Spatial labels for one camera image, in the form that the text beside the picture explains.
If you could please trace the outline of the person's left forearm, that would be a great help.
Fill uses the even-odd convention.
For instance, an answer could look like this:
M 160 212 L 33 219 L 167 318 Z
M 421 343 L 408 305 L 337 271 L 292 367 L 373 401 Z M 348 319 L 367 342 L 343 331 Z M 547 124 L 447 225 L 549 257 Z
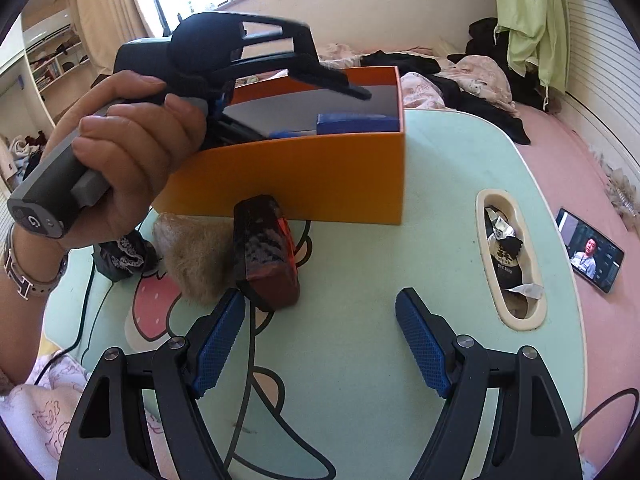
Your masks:
M 58 275 L 64 252 L 54 240 L 15 228 L 12 248 L 29 278 L 50 283 Z M 1 270 L 1 371 L 12 385 L 22 384 L 34 367 L 46 302 L 47 297 L 24 299 L 17 284 Z

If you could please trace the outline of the person's left hand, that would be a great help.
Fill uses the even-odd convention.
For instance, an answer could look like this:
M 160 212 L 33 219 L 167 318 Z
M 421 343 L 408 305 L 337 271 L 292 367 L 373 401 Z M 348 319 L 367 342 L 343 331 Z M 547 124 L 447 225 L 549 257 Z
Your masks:
M 160 105 L 140 101 L 164 89 L 155 77 L 124 70 L 86 93 L 55 127 L 44 151 L 50 153 L 77 131 L 75 157 L 112 188 L 84 210 L 66 237 L 54 240 L 61 252 L 128 234 L 169 176 L 202 145 L 206 120 L 196 106 L 172 93 Z

